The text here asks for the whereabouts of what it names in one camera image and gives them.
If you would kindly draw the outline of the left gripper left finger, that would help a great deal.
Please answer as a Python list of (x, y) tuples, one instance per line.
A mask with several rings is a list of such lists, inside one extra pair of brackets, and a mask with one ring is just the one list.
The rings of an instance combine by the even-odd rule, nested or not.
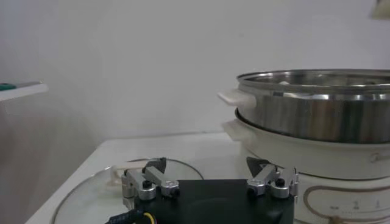
[(134, 209), (137, 201), (150, 202), (158, 194), (176, 199), (180, 196), (180, 185), (165, 175), (166, 158), (148, 161), (142, 168), (126, 168), (121, 176), (122, 203)]

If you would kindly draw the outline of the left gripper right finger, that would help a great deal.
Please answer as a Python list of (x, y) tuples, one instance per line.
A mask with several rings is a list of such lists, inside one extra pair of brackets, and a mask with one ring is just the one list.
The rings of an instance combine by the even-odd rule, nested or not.
[(297, 196), (299, 174), (295, 167), (279, 170), (268, 160), (253, 157), (247, 157), (246, 163), (252, 175), (247, 180), (247, 193), (251, 197), (260, 197), (266, 193), (279, 199)]

